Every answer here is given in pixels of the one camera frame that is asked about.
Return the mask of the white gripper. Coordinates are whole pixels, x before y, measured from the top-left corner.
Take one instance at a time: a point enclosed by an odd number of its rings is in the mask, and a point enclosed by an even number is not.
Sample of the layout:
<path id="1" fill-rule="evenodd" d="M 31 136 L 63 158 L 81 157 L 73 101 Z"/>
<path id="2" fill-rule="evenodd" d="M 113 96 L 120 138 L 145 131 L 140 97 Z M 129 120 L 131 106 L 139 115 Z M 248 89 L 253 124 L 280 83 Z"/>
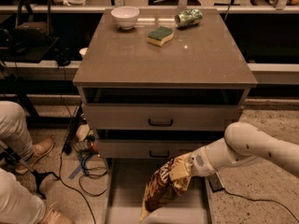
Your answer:
<path id="1" fill-rule="evenodd" d="M 200 147 L 191 153 L 189 162 L 176 161 L 169 172 L 172 181 L 192 176 L 205 177 L 216 173 L 216 169 L 212 166 L 206 154 L 206 149 Z"/>

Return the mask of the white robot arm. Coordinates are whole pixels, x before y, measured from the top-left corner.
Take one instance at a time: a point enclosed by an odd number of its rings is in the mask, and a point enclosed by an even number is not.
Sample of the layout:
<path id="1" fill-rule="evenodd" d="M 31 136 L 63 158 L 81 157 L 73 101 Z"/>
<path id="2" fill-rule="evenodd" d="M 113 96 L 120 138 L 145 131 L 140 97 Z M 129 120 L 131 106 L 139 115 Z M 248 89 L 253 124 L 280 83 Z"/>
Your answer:
<path id="1" fill-rule="evenodd" d="M 223 138 L 200 147 L 185 156 L 176 157 L 171 181 L 192 176 L 209 176 L 222 168 L 248 164 L 256 158 L 273 162 L 292 175 L 299 175 L 299 146 L 278 140 L 257 127 L 235 122 Z"/>

